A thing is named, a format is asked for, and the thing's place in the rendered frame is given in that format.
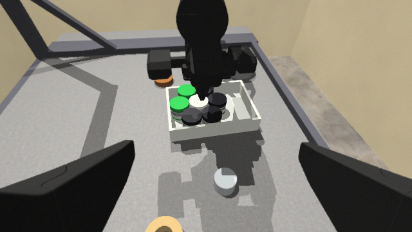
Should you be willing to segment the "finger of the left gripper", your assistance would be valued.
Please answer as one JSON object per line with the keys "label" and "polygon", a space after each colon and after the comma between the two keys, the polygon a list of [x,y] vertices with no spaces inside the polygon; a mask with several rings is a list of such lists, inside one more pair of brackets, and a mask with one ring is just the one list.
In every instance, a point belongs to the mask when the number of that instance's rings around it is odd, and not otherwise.
{"label": "finger of the left gripper", "polygon": [[[184,76],[183,76],[183,79],[184,79],[185,81],[191,81],[191,77],[184,77]],[[199,99],[202,101],[201,88],[195,88],[195,89],[196,89],[196,92],[197,92],[197,94],[198,94]]]}
{"label": "finger of the left gripper", "polygon": [[209,89],[210,89],[210,86],[209,86],[209,87],[201,87],[202,100],[203,100],[203,101],[205,100]]}

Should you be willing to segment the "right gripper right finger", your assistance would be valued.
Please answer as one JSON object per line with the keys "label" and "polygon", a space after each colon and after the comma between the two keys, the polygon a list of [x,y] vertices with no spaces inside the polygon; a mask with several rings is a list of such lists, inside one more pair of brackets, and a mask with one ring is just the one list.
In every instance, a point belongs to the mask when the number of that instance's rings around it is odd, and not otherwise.
{"label": "right gripper right finger", "polygon": [[337,232],[412,232],[412,179],[311,142],[298,158]]}

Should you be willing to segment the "green jar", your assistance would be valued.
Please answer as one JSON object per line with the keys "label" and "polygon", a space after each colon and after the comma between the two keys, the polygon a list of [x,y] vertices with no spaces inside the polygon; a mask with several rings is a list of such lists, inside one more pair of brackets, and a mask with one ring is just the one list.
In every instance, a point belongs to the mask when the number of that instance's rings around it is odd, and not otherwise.
{"label": "green jar", "polygon": [[188,100],[196,95],[196,89],[191,84],[183,84],[178,88],[178,96],[186,97]]}
{"label": "green jar", "polygon": [[182,112],[189,108],[189,100],[186,97],[174,97],[169,102],[171,116],[174,121],[182,122]]}

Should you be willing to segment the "brown round disc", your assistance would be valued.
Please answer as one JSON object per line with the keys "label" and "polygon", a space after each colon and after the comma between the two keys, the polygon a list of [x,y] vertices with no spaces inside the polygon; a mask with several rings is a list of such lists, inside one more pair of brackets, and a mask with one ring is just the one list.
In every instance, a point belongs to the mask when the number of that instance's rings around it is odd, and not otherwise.
{"label": "brown round disc", "polygon": [[173,83],[173,76],[170,76],[168,79],[154,80],[154,83],[159,87],[170,86]]}

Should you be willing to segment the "tan roll of tape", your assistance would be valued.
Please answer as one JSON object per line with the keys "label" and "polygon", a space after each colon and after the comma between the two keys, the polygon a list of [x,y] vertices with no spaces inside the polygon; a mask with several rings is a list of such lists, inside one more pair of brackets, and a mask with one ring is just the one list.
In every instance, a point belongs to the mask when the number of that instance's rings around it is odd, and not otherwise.
{"label": "tan roll of tape", "polygon": [[173,217],[162,216],[153,220],[145,232],[183,232],[180,223]]}

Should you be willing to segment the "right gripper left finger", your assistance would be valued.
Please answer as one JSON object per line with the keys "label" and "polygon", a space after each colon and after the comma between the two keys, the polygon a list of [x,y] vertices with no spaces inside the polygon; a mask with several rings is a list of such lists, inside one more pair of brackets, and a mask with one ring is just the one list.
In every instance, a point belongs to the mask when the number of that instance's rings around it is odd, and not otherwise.
{"label": "right gripper left finger", "polygon": [[0,188],[0,232],[103,232],[134,159],[123,140]]}

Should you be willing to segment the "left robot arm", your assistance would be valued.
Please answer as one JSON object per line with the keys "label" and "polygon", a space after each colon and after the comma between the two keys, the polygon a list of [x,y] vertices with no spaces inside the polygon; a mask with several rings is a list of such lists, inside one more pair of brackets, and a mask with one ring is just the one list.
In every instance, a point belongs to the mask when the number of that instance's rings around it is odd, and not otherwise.
{"label": "left robot arm", "polygon": [[224,0],[180,0],[176,24],[188,42],[185,59],[193,87],[219,87],[222,79],[235,76],[237,54],[222,51],[220,43],[228,23]]}

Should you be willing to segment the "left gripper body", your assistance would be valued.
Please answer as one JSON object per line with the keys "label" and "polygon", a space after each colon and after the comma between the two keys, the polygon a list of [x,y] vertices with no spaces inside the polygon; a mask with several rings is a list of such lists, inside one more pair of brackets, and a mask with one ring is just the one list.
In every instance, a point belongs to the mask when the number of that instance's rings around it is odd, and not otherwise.
{"label": "left gripper body", "polygon": [[[247,45],[230,46],[228,52],[236,52],[238,57],[238,73],[254,73],[257,58]],[[168,79],[172,75],[171,68],[182,68],[183,76],[190,77],[190,68],[186,66],[185,56],[171,57],[170,50],[150,50],[147,54],[147,72],[149,79]]]}

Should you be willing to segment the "white tray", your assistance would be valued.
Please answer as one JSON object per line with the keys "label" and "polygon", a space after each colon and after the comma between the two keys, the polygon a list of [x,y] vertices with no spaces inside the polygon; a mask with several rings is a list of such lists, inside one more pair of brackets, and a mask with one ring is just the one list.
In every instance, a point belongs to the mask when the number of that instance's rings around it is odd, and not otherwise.
{"label": "white tray", "polygon": [[172,98],[178,97],[179,87],[166,88],[169,133],[172,142],[259,129],[261,117],[242,80],[225,81],[221,82],[219,87],[214,87],[214,93],[219,92],[227,97],[225,114],[221,122],[202,124],[201,120],[201,125],[195,126],[183,127],[182,122],[174,121],[171,116],[169,102]]}

